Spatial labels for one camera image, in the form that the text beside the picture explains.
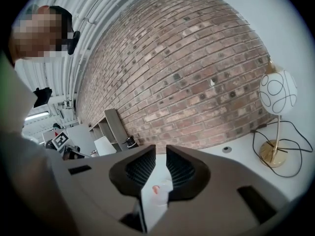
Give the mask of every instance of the white table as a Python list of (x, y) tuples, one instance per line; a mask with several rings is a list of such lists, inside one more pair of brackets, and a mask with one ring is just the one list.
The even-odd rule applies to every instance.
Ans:
[[(269, 140), (275, 139), (277, 134), (277, 124), (275, 123), (268, 125), (266, 128), (262, 128), (259, 131), (267, 136)], [(291, 178), (279, 177), (275, 175), (267, 166), (264, 166), (260, 162), (260, 159), (255, 155), (252, 149), (252, 138), (253, 134), (248, 134), (222, 145), (201, 149), (201, 151), (230, 158), (242, 163), (277, 187), (290, 201), (305, 193), (314, 178), (315, 152), (302, 152), (303, 164), (298, 175)], [(309, 145), (303, 140), (302, 137), (300, 137), (300, 135), (295, 131), (290, 123), (281, 123), (280, 139), (281, 138), (296, 141), (301, 148), (310, 150)], [(266, 139), (262, 135), (256, 133), (254, 148), (257, 153), (259, 153), (260, 146), (265, 141)], [(287, 145), (291, 148), (298, 148), (298, 146), (292, 142), (287, 142)], [(232, 152), (223, 153), (222, 149), (226, 146), (231, 147)], [(300, 166), (300, 158), (299, 151), (289, 151), (286, 161), (280, 167), (274, 168), (275, 172), (283, 176), (293, 175), (297, 172)]]

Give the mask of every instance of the ceiling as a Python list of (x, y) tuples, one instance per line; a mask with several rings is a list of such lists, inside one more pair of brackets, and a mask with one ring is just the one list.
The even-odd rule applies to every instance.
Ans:
[(63, 127), (78, 124), (75, 99), (91, 52), (97, 41), (117, 15), (133, 0), (30, 0), (38, 6), (59, 5), (72, 14), (74, 31), (81, 37), (73, 55), (55, 58), (49, 62), (19, 60), (15, 64), (23, 82), (32, 90), (49, 87), (52, 95), (48, 104), (33, 108), (29, 115), (48, 111), (49, 115), (25, 122), (23, 135), (42, 142), (42, 133), (54, 123)]

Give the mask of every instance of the small hole in wall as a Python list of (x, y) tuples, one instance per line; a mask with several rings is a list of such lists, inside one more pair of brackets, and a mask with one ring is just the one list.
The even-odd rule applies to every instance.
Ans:
[(223, 153), (230, 153), (232, 151), (232, 148), (231, 147), (224, 147), (223, 149), (222, 149), (222, 152)]

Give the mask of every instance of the white lamp shade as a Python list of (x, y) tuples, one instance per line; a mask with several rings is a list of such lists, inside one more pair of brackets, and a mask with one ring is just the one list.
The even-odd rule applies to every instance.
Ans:
[(264, 75), (259, 83), (259, 97), (269, 113), (286, 114), (293, 108), (297, 99), (294, 78), (285, 70)]

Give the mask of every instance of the black power cord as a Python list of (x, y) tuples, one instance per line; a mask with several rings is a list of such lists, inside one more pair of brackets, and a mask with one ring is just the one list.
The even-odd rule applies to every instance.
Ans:
[(280, 177), (285, 177), (285, 178), (295, 177), (297, 174), (299, 174), (299, 172), (301, 171), (301, 168), (302, 168), (302, 162), (303, 162), (303, 161), (302, 161), (302, 151), (312, 153), (312, 152), (313, 152), (313, 148), (312, 148), (311, 144), (309, 143), (309, 141), (297, 130), (297, 128), (294, 126), (294, 124), (293, 124), (291, 121), (288, 121), (288, 120), (281, 120), (280, 122), (288, 122), (288, 123), (291, 123), (292, 126), (294, 127), (294, 129), (296, 130), (296, 132), (307, 142), (307, 144), (308, 144), (308, 145), (310, 146), (310, 148), (311, 148), (311, 150), (303, 149), (303, 148), (300, 147), (300, 145), (299, 145), (297, 142), (292, 141), (292, 140), (289, 140), (289, 139), (280, 139), (280, 140), (279, 140), (279, 141), (288, 141), (288, 142), (295, 143), (295, 144), (297, 144), (297, 146), (299, 147), (299, 148), (283, 148), (283, 147), (277, 148), (277, 150), (283, 151), (283, 152), (285, 152), (285, 153), (287, 153), (287, 151), (285, 151), (284, 149), (286, 149), (286, 150), (298, 150), (298, 151), (300, 151), (301, 164), (300, 164), (300, 167), (299, 167), (298, 171), (297, 171), (295, 174), (293, 174), (293, 175), (291, 175), (291, 176), (282, 176), (282, 175), (278, 174), (277, 172), (274, 171), (274, 169), (273, 169), (260, 155), (257, 154), (257, 152), (256, 152), (256, 150), (255, 150), (255, 148), (254, 148), (255, 135), (256, 135), (256, 133), (258, 133), (258, 134), (262, 135), (263, 137), (265, 137), (266, 140), (267, 140), (267, 143), (268, 143), (271, 147), (274, 147), (274, 146), (271, 144), (271, 142), (269, 141), (269, 139), (268, 139), (264, 134), (262, 134), (261, 132), (259, 132), (258, 129), (267, 127), (268, 125), (271, 125), (271, 124), (274, 124), (274, 123), (278, 123), (277, 121), (271, 122), (271, 123), (268, 123), (268, 124), (262, 124), (262, 125), (258, 126), (257, 129), (251, 130), (251, 133), (253, 133), (252, 149), (254, 150), (255, 154), (265, 163), (265, 165), (268, 166), (268, 167), (272, 170), (272, 172), (273, 172), (274, 174), (276, 174), (276, 175), (278, 175), (278, 176), (280, 176)]

